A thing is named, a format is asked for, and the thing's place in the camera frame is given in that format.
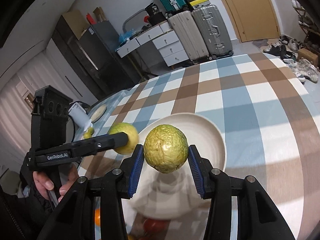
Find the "silver suitcase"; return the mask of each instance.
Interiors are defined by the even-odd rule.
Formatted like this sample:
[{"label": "silver suitcase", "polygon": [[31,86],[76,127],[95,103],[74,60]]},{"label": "silver suitcase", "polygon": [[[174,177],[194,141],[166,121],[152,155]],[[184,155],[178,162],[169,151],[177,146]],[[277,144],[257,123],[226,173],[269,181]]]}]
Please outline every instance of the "silver suitcase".
[{"label": "silver suitcase", "polygon": [[233,55],[229,33],[215,5],[195,9],[192,16],[213,59],[220,55]]},{"label": "silver suitcase", "polygon": [[190,11],[178,13],[169,18],[190,60],[208,57],[209,52]]}]

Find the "human hand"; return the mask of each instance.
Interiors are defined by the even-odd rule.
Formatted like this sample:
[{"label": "human hand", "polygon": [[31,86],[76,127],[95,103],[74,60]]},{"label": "human hand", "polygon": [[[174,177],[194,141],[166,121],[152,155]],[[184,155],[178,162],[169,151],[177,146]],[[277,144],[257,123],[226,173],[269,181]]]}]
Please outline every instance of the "human hand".
[{"label": "human hand", "polygon": [[[59,189],[59,193],[61,197],[58,199],[58,202],[61,201],[63,196],[67,193],[67,191],[72,186],[72,184],[76,181],[77,178],[79,178],[78,171],[76,167],[72,165],[72,168],[70,169],[68,174],[68,182]],[[33,180],[41,196],[44,197],[46,200],[49,200],[46,189],[53,190],[54,186],[52,181],[49,179],[48,175],[42,171],[34,171]]]}]

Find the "white plate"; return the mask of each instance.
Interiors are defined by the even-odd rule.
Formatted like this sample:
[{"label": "white plate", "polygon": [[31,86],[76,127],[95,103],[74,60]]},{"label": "white plate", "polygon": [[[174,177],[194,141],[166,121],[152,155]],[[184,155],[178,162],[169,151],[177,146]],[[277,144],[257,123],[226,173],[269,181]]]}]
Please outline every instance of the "white plate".
[{"label": "white plate", "polygon": [[[141,131],[139,143],[143,145],[148,133],[160,124],[171,124],[180,129],[188,144],[196,145],[201,157],[207,158],[214,168],[225,170],[225,143],[219,129],[211,121],[197,114],[172,114]],[[128,203],[146,217],[167,220],[190,212],[204,200],[196,192],[188,160],[170,174],[156,171],[145,161],[137,192]]]},{"label": "white plate", "polygon": [[106,104],[101,105],[91,116],[91,122],[96,122],[97,120],[99,120],[99,118],[103,116],[106,109],[107,109]]}]

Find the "lemon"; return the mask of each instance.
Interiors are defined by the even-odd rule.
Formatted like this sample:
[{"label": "lemon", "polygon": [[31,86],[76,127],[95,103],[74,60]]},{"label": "lemon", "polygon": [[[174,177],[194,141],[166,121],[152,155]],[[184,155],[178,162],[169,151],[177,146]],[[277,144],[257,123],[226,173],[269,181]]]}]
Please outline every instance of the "lemon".
[{"label": "lemon", "polygon": [[143,145],[146,162],[161,173],[171,173],[186,162],[188,142],[178,128],[161,124],[147,135]]},{"label": "lemon", "polygon": [[120,122],[113,124],[110,127],[108,134],[115,134],[119,132],[125,132],[128,135],[128,143],[125,146],[116,148],[115,151],[119,154],[132,153],[139,142],[139,135],[136,128],[132,124]]},{"label": "lemon", "polygon": [[89,132],[90,134],[94,134],[94,128],[93,127],[89,127],[87,132]]},{"label": "lemon", "polygon": [[88,139],[88,138],[91,138],[92,137],[92,135],[91,135],[91,133],[89,133],[89,132],[85,132],[84,134],[83,134],[83,138],[84,139]]}]

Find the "white drawer cabinet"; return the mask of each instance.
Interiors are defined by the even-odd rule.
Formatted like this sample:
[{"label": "white drawer cabinet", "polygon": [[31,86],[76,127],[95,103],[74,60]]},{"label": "white drawer cabinet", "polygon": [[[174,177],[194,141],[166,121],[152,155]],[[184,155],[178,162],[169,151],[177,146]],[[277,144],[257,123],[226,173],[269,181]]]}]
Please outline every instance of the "white drawer cabinet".
[{"label": "white drawer cabinet", "polygon": [[167,57],[169,55],[172,55],[172,54],[179,52],[179,51],[182,51],[182,50],[184,50],[184,49],[183,49],[181,42],[176,41],[174,43],[171,43],[171,44],[159,49],[159,52],[162,57]]},{"label": "white drawer cabinet", "polygon": [[137,40],[134,38],[131,41],[128,41],[124,44],[120,49],[118,49],[118,54],[120,57],[124,57],[125,55],[129,54],[131,51],[138,48],[140,45]]},{"label": "white drawer cabinet", "polygon": [[145,33],[139,35],[136,39],[139,42],[140,45],[145,44],[148,41],[151,41],[152,39],[160,36],[163,34],[162,29],[160,26],[155,26],[151,28],[150,30],[146,31]]},{"label": "white drawer cabinet", "polygon": [[167,21],[164,23],[160,23],[160,28],[163,31],[163,33],[166,33],[171,30],[170,24]]},{"label": "white drawer cabinet", "polygon": [[189,59],[189,57],[184,50],[176,52],[176,53],[169,55],[167,57],[164,57],[164,61],[166,62],[166,64],[168,66],[172,66],[174,64],[177,64],[177,63],[182,62],[187,59]]},{"label": "white drawer cabinet", "polygon": [[171,31],[161,37],[154,39],[152,42],[156,46],[157,49],[163,48],[171,43],[178,41],[179,38],[174,31]]}]

